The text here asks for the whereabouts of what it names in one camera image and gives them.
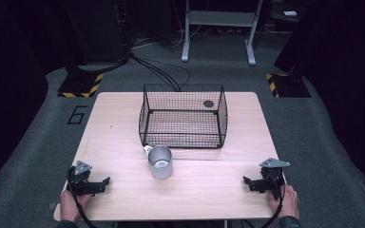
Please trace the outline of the black wire mesh basket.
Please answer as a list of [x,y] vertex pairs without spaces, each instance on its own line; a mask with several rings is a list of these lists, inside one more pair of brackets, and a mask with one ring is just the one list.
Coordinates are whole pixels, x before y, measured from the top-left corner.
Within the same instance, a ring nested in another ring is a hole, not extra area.
[[[213,107],[205,107],[212,101]],[[143,145],[223,147],[228,108],[222,85],[144,85],[139,137]]]

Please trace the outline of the person's left hand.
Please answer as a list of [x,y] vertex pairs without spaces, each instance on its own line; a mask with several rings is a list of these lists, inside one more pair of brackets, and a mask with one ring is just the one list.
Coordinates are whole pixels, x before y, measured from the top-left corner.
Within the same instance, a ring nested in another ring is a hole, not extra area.
[[[91,195],[78,196],[77,200],[81,204],[82,208],[85,209]],[[79,220],[80,212],[76,206],[76,202],[68,190],[65,190],[61,195],[61,220],[68,220],[76,222]]]

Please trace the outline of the white metal stand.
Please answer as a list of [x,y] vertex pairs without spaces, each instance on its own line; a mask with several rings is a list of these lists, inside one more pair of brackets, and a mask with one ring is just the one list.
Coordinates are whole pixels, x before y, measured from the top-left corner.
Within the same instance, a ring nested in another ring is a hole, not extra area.
[[185,0],[185,34],[182,48],[181,60],[186,63],[189,59],[190,49],[190,26],[224,26],[250,28],[250,34],[244,41],[248,64],[253,67],[256,64],[253,41],[260,17],[260,10],[263,0],[256,0],[257,7],[254,12],[233,12],[233,11],[208,11],[192,10],[190,0]]

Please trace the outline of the yellow-black striped base plate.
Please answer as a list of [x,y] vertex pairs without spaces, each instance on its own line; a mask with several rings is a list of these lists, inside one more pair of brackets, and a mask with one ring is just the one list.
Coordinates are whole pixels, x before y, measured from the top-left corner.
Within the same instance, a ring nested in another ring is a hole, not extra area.
[[93,97],[103,77],[103,74],[88,74],[78,79],[67,76],[60,85],[57,96],[67,98]]
[[276,98],[310,98],[302,79],[295,79],[286,74],[267,73],[266,79],[272,95]]

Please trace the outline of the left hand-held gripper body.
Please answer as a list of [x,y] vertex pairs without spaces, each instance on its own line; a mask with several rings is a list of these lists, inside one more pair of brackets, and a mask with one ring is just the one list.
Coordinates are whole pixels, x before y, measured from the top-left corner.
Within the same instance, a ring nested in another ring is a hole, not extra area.
[[67,171],[67,190],[76,196],[90,194],[88,177],[90,175],[91,165],[77,161]]

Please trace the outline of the person's right hand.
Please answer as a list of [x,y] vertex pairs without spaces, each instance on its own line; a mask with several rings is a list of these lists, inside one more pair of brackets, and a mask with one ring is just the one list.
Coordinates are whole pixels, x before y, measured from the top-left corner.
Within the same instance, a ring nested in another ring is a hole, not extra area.
[[[299,219],[298,210],[298,194],[294,190],[293,186],[285,183],[280,187],[280,190],[284,193],[282,200],[282,207],[278,214],[278,218],[293,217]],[[268,194],[268,205],[273,212],[276,212],[279,207],[279,200],[274,198],[272,193]]]

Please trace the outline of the silver metal cup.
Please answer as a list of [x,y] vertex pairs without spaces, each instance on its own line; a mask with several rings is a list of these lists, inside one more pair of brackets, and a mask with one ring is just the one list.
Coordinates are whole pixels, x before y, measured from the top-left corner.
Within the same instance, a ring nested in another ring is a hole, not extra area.
[[147,161],[151,174],[158,180],[169,178],[173,173],[173,156],[171,150],[167,146],[146,145],[143,151],[147,155]]

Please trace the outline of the black cabinet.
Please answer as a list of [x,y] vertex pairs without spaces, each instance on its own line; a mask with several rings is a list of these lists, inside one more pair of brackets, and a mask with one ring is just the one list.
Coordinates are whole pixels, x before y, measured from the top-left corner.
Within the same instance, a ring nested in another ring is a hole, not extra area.
[[106,65],[105,71],[127,62],[122,17],[117,0],[63,0],[85,65]]

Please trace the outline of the dark curtain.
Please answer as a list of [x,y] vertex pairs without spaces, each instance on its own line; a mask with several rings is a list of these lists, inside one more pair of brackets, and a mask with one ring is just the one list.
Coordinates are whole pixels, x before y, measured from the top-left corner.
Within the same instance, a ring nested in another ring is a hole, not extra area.
[[316,89],[365,175],[365,0],[314,0],[275,61]]
[[0,0],[0,169],[46,99],[46,75],[63,66],[61,9],[59,0]]

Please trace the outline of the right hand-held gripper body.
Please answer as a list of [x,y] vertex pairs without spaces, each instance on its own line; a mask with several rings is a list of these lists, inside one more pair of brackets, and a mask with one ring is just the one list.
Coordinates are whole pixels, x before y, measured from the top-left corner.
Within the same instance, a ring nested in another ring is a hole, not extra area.
[[262,176],[262,187],[260,192],[267,190],[279,189],[284,183],[285,178],[283,177],[283,168],[289,167],[288,161],[280,161],[278,159],[269,158],[263,161],[260,165],[261,176]]

